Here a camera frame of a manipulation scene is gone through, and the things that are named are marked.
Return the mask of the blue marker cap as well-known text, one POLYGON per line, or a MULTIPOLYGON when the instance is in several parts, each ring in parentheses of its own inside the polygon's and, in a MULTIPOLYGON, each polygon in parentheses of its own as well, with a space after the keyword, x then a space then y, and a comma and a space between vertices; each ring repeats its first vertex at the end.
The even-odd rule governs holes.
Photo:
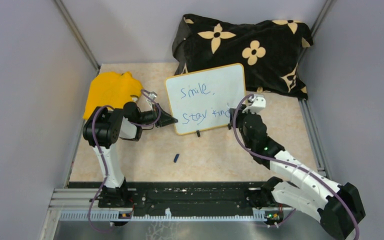
POLYGON ((174 160, 173 160, 174 163, 176 163, 176 162, 178 161, 179 156, 180 156, 179 153, 177 153, 177 154, 175 155, 174 160))

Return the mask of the yellow framed whiteboard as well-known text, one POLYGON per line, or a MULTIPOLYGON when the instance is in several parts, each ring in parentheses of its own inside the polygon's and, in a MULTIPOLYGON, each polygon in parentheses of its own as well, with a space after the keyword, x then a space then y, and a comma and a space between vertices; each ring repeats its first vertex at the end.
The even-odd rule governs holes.
POLYGON ((245 71, 240 63, 195 71, 165 80, 171 115, 178 135, 226 126, 229 109, 245 96, 245 71))

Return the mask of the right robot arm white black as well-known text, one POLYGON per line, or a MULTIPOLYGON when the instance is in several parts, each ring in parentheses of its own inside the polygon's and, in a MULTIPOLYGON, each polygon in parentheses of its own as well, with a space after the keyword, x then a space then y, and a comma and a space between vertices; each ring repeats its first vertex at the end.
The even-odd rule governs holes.
POLYGON ((268 135, 258 110, 259 107, 245 104, 230 108, 228 126, 255 162, 289 179, 270 179, 269 187, 261 193, 263 203, 293 207, 316 220, 336 240, 346 240, 351 235, 360 239, 359 223, 366 212, 357 187, 322 176, 292 156, 268 135))

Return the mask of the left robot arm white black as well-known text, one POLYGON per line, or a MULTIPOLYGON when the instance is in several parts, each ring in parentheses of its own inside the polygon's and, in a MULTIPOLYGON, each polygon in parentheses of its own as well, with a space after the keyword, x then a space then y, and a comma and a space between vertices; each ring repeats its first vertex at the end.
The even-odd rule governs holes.
POLYGON ((132 195, 128 191, 116 150, 118 140, 137 142, 145 127, 162 128, 178 120, 164 111, 158 103, 151 110, 141 111, 129 101, 122 108, 97 106, 86 121, 82 136, 95 152, 103 174, 103 181, 94 201, 100 208, 128 206, 132 195))

